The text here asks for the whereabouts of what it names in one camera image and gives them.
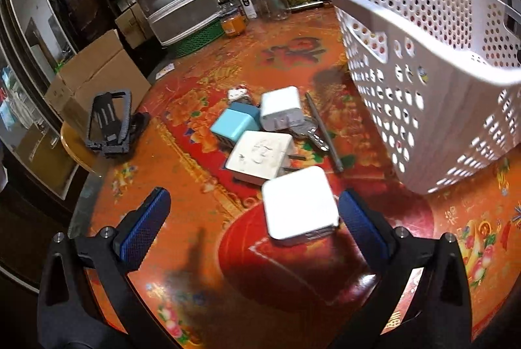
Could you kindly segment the large white square charger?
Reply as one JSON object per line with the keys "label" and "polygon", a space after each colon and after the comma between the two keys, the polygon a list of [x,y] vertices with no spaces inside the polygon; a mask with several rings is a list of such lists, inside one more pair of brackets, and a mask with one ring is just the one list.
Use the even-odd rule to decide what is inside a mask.
{"label": "large white square charger", "polygon": [[326,172],[309,166],[261,187],[268,236],[292,246],[320,239],[339,227],[339,213]]}

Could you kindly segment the silver keys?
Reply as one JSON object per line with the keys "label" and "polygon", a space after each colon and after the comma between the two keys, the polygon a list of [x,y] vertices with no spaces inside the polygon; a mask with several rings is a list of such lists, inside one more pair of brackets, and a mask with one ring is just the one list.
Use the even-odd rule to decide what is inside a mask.
{"label": "silver keys", "polygon": [[305,116],[301,124],[293,125],[289,130],[294,137],[308,140],[319,151],[328,152],[330,150],[329,145],[318,134],[318,125],[310,117]]}

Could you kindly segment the white charger with prongs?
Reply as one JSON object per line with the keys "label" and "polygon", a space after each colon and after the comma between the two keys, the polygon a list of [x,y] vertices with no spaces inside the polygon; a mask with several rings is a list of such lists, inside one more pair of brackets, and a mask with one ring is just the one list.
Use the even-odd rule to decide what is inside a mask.
{"label": "white charger with prongs", "polygon": [[290,134],[246,131],[235,144],[225,164],[235,180],[261,187],[289,172],[298,171],[298,158]]}

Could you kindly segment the light blue charger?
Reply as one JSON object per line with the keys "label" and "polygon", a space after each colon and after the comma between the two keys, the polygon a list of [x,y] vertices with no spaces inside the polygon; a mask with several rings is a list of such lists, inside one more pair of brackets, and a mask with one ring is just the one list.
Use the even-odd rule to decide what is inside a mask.
{"label": "light blue charger", "polygon": [[233,147],[245,131],[260,131],[260,109],[240,102],[231,103],[210,127],[220,145]]}

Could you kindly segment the white perforated plastic basket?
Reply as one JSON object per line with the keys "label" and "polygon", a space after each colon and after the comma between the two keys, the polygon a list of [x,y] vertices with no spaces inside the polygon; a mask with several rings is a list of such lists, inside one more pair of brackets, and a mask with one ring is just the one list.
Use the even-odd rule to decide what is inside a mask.
{"label": "white perforated plastic basket", "polygon": [[331,0],[397,178],[426,195],[520,143],[520,14],[501,0]]}

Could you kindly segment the white plug adapter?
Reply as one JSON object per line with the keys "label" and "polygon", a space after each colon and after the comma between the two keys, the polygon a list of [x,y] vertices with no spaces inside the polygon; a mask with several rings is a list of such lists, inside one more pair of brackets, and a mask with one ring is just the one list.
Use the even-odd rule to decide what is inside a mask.
{"label": "white plug adapter", "polygon": [[289,86],[265,92],[260,98],[260,124],[268,132],[300,126],[305,122],[299,90]]}

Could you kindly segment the Hello Kitty charger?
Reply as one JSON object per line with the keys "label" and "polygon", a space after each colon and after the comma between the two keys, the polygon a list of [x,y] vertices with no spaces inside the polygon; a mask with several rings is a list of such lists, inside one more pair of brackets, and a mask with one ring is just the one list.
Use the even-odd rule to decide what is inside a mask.
{"label": "Hello Kitty charger", "polygon": [[249,91],[246,88],[233,88],[227,91],[228,103],[242,103],[251,105],[253,100],[250,96]]}

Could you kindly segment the round wooden stool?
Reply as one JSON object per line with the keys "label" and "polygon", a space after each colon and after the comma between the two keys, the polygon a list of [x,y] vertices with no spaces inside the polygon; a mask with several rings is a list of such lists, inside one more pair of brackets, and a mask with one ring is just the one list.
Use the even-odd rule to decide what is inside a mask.
{"label": "round wooden stool", "polygon": [[60,130],[60,140],[67,154],[87,172],[100,176],[97,170],[97,154],[89,149],[78,132],[64,122]]}

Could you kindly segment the black phone stand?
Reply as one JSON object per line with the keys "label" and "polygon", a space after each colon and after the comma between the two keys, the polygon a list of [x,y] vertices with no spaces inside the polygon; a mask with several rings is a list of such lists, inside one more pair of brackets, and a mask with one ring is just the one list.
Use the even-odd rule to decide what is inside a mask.
{"label": "black phone stand", "polygon": [[130,90],[108,91],[93,98],[85,138],[89,149],[107,158],[133,152],[151,115],[140,111],[132,113],[132,101]]}

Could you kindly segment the cardboard box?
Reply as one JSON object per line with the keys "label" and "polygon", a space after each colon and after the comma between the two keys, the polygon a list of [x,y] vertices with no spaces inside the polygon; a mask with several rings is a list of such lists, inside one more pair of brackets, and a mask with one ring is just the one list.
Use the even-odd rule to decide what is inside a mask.
{"label": "cardboard box", "polygon": [[65,123],[84,137],[95,96],[130,90],[132,110],[136,111],[150,88],[124,50],[118,33],[110,30],[65,63],[44,98]]}

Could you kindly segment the small white card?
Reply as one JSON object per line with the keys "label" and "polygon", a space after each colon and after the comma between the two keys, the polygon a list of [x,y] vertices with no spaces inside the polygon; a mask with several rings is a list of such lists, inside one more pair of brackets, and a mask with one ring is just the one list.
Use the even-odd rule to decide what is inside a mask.
{"label": "small white card", "polygon": [[170,62],[169,64],[167,64],[166,66],[164,66],[161,70],[159,70],[156,74],[155,74],[155,80],[158,81],[160,80],[161,78],[163,78],[165,75],[167,75],[168,73],[172,72],[175,70],[175,65],[173,62]]}

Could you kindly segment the green plastic basket base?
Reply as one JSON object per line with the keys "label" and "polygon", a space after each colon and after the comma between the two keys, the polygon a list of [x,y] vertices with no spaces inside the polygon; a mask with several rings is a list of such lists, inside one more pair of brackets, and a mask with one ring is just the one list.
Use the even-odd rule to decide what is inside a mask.
{"label": "green plastic basket base", "polygon": [[215,19],[204,28],[170,45],[169,54],[171,54],[174,59],[185,57],[199,51],[223,35],[224,31],[221,22],[219,19]]}

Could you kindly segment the dark glass door cabinet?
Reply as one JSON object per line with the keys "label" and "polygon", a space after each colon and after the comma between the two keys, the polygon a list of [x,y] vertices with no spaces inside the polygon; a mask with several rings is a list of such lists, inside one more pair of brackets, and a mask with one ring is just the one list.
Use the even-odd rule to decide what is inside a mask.
{"label": "dark glass door cabinet", "polygon": [[108,0],[1,0],[1,144],[57,200],[69,195],[79,166],[44,96],[59,70],[113,26]]}

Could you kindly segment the orange honey jar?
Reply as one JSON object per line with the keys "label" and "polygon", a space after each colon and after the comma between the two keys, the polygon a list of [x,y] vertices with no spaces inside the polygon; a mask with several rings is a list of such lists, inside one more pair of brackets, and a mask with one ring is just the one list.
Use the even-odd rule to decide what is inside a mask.
{"label": "orange honey jar", "polygon": [[226,36],[239,36],[246,30],[246,22],[238,9],[221,14],[220,23]]}

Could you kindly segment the empty glass jar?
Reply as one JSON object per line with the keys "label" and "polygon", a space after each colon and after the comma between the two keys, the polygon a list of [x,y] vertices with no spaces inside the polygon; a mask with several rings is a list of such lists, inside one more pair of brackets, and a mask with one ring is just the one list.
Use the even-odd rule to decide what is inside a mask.
{"label": "empty glass jar", "polygon": [[290,16],[290,7],[287,0],[262,0],[265,5],[268,19],[283,21]]}

